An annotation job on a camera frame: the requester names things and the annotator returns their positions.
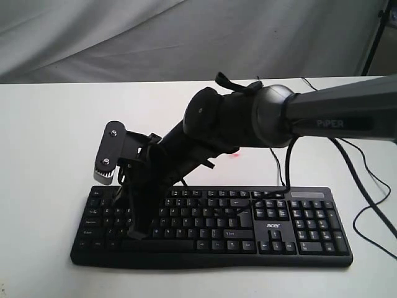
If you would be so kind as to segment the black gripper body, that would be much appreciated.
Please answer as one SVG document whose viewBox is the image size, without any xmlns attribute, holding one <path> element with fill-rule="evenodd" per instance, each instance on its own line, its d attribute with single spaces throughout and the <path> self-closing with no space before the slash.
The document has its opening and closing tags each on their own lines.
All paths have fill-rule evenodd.
<svg viewBox="0 0 397 298">
<path fill-rule="evenodd" d="M 120 189 L 116 206 L 131 217 L 157 217 L 169 188 L 192 171 L 192 138 L 172 130 L 163 138 L 117 131 Z"/>
</svg>

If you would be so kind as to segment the grey black piper robot arm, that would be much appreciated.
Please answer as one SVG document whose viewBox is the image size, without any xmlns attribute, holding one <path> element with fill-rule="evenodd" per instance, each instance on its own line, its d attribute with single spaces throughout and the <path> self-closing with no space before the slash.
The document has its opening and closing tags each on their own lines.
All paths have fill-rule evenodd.
<svg viewBox="0 0 397 298">
<path fill-rule="evenodd" d="M 242 147 L 290 148 L 305 136 L 396 141 L 396 76 L 303 94 L 260 81 L 242 86 L 223 73 L 216 83 L 229 93 L 200 90 L 172 130 L 163 138 L 143 137 L 138 156 L 123 162 L 130 238 L 146 238 L 167 190 L 219 155 Z"/>
</svg>

